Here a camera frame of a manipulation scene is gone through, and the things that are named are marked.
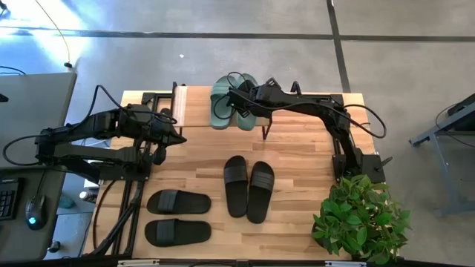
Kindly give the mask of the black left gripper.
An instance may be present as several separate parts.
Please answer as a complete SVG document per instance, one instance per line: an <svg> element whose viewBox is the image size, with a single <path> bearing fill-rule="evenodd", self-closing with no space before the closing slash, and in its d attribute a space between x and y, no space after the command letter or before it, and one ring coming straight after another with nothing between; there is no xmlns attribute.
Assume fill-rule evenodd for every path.
<svg viewBox="0 0 475 267"><path fill-rule="evenodd" d="M164 146L180 145L187 139L174 128L171 128L170 119L152 119L148 132L148 141Z"/></svg>

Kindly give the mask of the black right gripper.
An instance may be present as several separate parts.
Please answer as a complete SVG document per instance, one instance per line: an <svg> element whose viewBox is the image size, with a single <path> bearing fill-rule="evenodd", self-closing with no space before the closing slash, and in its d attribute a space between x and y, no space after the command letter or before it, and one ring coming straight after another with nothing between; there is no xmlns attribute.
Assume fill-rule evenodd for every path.
<svg viewBox="0 0 475 267"><path fill-rule="evenodd" d="M237 117L246 118L251 114L251 108L266 110L267 107L261 101L268 96L268 87L261 85L256 87L254 79L244 79L237 88L229 87L228 105L235 108Z"/></svg>

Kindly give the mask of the teal round object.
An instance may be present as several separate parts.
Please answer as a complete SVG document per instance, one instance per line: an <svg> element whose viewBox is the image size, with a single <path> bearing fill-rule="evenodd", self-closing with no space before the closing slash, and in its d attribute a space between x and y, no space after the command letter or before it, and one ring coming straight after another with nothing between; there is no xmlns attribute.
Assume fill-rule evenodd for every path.
<svg viewBox="0 0 475 267"><path fill-rule="evenodd" d="M76 203L74 202L74 200L64 194L62 194L59 198L59 204L58 204L58 207L59 208L63 208L63 209L71 209L71 208L74 208L76 206Z"/></svg>

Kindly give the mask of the black computer mouse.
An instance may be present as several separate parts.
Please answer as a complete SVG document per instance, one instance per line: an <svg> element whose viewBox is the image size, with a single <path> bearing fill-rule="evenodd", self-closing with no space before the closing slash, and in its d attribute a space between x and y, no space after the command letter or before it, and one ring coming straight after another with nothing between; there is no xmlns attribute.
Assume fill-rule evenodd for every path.
<svg viewBox="0 0 475 267"><path fill-rule="evenodd" d="M45 195L36 195L25 205L25 219L27 227L31 230L42 229L48 221L46 211L47 198Z"/></svg>

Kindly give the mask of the green potted plant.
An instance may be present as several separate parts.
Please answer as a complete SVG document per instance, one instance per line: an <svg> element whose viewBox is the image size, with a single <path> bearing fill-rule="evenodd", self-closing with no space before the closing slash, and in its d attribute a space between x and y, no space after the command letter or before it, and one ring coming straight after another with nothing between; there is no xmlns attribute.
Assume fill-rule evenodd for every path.
<svg viewBox="0 0 475 267"><path fill-rule="evenodd" d="M384 265L408 242L410 211L391 199L385 183L367 175L342 178L313 216L311 237L329 254Z"/></svg>

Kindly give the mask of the black keyboard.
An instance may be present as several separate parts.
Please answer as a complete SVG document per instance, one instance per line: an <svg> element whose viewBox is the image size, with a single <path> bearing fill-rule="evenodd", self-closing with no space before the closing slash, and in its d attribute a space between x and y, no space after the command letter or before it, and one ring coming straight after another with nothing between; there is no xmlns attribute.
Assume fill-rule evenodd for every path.
<svg viewBox="0 0 475 267"><path fill-rule="evenodd" d="M0 179L0 221L15 217L18 192L17 179Z"/></svg>

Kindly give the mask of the dark grey desk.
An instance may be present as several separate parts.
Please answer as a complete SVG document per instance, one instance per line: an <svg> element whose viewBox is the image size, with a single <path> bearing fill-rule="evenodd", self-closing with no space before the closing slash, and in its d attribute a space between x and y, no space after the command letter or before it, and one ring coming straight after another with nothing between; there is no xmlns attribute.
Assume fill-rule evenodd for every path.
<svg viewBox="0 0 475 267"><path fill-rule="evenodd" d="M0 221L0 263L43 259L53 240L65 174L44 168L10 168L0 170L0 179L19 181L15 217ZM47 198L47 223L34 231L27 227L25 205L36 195Z"/></svg>

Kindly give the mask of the grey side table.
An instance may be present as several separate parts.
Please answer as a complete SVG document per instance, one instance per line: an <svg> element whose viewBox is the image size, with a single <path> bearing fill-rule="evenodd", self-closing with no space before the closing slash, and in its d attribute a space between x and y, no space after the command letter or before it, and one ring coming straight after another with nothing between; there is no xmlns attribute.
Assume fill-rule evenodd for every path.
<svg viewBox="0 0 475 267"><path fill-rule="evenodd" d="M475 182L475 93L440 111L434 126L409 140L415 148L429 142L438 159L446 200L436 212L442 216L475 211L460 185Z"/></svg>

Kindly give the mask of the wooden shelf with black frame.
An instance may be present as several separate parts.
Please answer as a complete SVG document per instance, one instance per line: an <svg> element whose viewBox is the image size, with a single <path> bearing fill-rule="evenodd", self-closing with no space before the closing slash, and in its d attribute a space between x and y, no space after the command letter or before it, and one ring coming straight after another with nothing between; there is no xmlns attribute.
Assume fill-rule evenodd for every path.
<svg viewBox="0 0 475 267"><path fill-rule="evenodd" d="M184 128L210 127L211 86L173 84L171 112L177 120L175 128L182 134Z"/></svg>

